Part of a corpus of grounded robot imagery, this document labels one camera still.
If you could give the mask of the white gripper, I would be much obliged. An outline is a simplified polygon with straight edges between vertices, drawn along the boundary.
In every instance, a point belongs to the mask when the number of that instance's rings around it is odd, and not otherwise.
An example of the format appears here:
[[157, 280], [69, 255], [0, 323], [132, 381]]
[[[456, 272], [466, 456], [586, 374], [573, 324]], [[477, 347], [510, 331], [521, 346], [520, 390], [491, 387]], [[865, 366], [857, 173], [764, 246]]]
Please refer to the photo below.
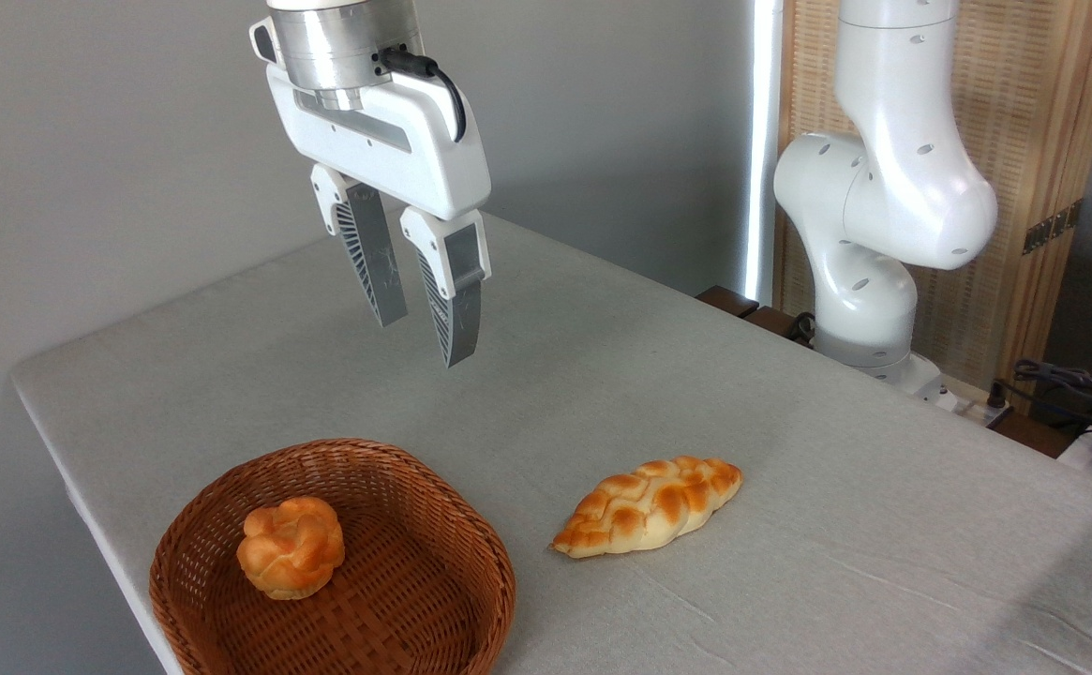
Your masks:
[[480, 338], [482, 282], [491, 274], [474, 210], [488, 201], [491, 179], [468, 102], [456, 141], [455, 107], [438, 80], [393, 74], [357, 91], [360, 110], [333, 111], [294, 88], [278, 66], [268, 66], [266, 78], [292, 145], [322, 163], [310, 181], [324, 228], [344, 245], [379, 324], [408, 313], [381, 192], [416, 206], [401, 214], [400, 230], [417, 252], [443, 363], [467, 359]]

